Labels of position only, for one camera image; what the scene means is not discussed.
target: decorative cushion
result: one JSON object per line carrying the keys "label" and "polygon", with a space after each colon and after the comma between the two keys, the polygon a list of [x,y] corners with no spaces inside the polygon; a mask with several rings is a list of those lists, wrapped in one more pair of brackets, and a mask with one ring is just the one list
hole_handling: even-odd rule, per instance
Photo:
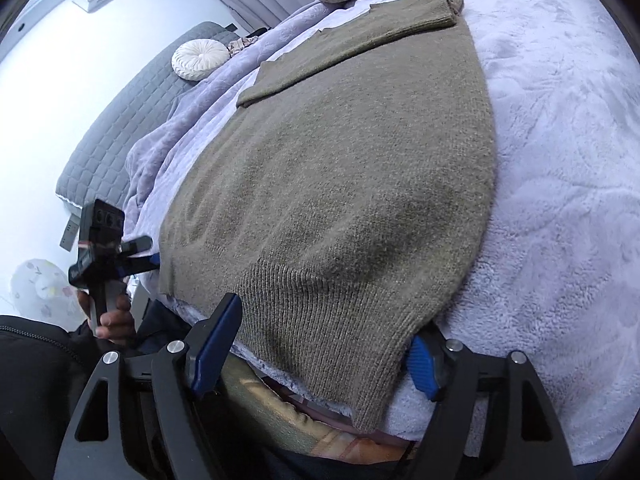
{"label": "decorative cushion", "polygon": [[175,73],[188,81],[202,81],[229,59],[225,45],[216,40],[191,40],[171,58]]}
{"label": "decorative cushion", "polygon": [[86,319],[66,272],[47,260],[28,260],[11,277],[11,300],[20,317],[75,330]]}

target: gray quilted headboard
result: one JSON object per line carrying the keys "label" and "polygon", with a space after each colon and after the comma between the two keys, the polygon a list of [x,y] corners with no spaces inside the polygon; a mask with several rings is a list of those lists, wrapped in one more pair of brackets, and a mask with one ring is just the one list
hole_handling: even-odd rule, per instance
{"label": "gray quilted headboard", "polygon": [[238,35],[217,23],[196,25],[153,58],[84,134],[56,186],[56,194],[78,216],[81,207],[95,198],[122,208],[129,188],[124,169],[127,153],[137,140],[164,123],[175,99],[196,84],[175,75],[171,56],[181,44],[198,38],[226,45]]}

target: bed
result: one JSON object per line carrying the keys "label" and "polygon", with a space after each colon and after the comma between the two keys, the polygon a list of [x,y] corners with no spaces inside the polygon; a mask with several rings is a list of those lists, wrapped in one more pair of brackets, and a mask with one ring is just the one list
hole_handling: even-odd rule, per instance
{"label": "bed", "polygon": [[[129,153],[126,236],[150,235],[158,249],[180,184],[262,61],[388,1],[307,6],[183,95]],[[479,256],[436,322],[475,352],[525,351],[574,463],[605,460],[640,404],[640,66],[598,0],[465,0],[463,16],[494,112],[496,190]],[[156,279],[143,280],[152,293]],[[203,317],[163,300],[189,322]],[[241,342],[234,352],[307,399],[350,412]],[[419,440],[432,411],[404,375],[380,430]]]}
{"label": "bed", "polygon": [[175,74],[171,56],[183,43],[199,38],[226,45],[238,35],[211,22],[188,30],[157,54],[84,134],[56,184],[56,195],[76,216],[84,204],[96,198],[122,206],[129,189],[124,163],[130,147],[164,123],[176,99],[194,86]]}

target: round white pillow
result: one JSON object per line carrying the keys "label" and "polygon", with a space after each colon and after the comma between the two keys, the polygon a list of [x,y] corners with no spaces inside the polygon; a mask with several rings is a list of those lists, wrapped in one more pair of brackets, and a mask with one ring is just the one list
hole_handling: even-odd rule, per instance
{"label": "round white pillow", "polygon": [[216,40],[191,40],[174,52],[171,66],[188,81],[202,81],[230,57],[229,51]]}

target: white wall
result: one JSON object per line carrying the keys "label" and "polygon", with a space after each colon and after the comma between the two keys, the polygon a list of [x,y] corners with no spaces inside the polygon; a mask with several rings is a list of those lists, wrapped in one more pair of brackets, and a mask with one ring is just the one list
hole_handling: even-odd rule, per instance
{"label": "white wall", "polygon": [[59,247],[68,213],[54,192],[82,135],[158,52],[204,21],[235,23],[219,0],[112,0],[91,14],[66,0],[0,63],[0,314],[13,313],[18,264],[44,258],[66,272],[76,258]]}

